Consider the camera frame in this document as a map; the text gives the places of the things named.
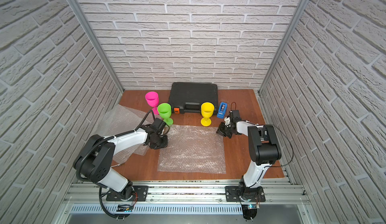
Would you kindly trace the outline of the bubble wrap stack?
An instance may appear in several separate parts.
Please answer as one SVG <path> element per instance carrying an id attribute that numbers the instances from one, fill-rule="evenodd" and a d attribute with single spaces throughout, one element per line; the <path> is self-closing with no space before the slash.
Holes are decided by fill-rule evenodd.
<path id="1" fill-rule="evenodd" d="M 116 105 L 106 112 L 99 123 L 93 128 L 92 134 L 100 136 L 111 136 L 135 129 L 142 121 L 146 112 L 137 109 Z M 118 164 L 125 163 L 132 154 L 144 156 L 149 147 L 136 145 L 117 153 L 113 160 Z"/>

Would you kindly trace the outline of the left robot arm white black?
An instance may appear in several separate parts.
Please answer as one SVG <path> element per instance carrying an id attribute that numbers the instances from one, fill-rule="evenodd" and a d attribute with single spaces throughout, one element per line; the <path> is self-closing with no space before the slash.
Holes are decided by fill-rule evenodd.
<path id="1" fill-rule="evenodd" d="M 137 145 L 145 145 L 151 149 L 167 147 L 168 137 L 164 131 L 166 127 L 168 125 L 165 121 L 155 118 L 151 124 L 117 135 L 91 136 L 73 163 L 77 179 L 108 188 L 123 199 L 128 199 L 133 192 L 132 183 L 111 167 L 113 157 Z"/>

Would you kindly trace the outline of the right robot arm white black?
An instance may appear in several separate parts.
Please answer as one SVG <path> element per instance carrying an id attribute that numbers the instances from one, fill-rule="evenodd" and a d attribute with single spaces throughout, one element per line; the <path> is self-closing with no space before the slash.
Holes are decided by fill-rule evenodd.
<path id="1" fill-rule="evenodd" d="M 219 125 L 216 133 L 229 139 L 233 135 L 248 137 L 251 162 L 239 182 L 239 189 L 242 195 L 257 193 L 267 170 L 281 159 L 281 149 L 274 126 L 258 125 L 243 120 L 238 110 L 232 110 Z"/>

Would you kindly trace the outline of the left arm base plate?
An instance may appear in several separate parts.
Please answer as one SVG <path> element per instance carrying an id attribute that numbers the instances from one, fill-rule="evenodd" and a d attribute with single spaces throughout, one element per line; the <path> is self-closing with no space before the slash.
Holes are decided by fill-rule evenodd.
<path id="1" fill-rule="evenodd" d="M 114 190 L 108 191 L 106 201 L 146 201 L 149 186 L 145 185 L 130 185 L 124 188 L 121 192 Z"/>

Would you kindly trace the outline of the bubble wrap sheet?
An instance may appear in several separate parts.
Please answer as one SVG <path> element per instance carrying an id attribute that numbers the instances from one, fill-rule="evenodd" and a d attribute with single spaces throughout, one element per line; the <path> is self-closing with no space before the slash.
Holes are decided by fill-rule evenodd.
<path id="1" fill-rule="evenodd" d="M 172 125 L 160 150 L 158 171 L 225 174 L 223 137 L 214 127 Z"/>

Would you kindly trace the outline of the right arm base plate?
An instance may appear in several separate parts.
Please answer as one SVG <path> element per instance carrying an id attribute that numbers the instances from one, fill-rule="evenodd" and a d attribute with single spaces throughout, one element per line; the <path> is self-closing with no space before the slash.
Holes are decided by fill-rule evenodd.
<path id="1" fill-rule="evenodd" d="M 262 186 L 257 188 L 226 186 L 225 194 L 226 194 L 227 202 L 258 203 L 258 204 L 266 202 L 265 193 Z"/>

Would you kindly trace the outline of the yellow plastic wine glass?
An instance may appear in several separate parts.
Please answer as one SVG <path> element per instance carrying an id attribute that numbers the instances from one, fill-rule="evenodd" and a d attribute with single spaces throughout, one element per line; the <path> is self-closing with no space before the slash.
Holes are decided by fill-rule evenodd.
<path id="1" fill-rule="evenodd" d="M 214 105 L 210 102 L 204 102 L 202 105 L 201 105 L 201 114 L 203 116 L 203 118 L 201 119 L 201 124 L 205 127 L 208 127 L 211 125 L 212 121 L 211 121 L 211 116 L 213 115 L 214 113 Z"/>

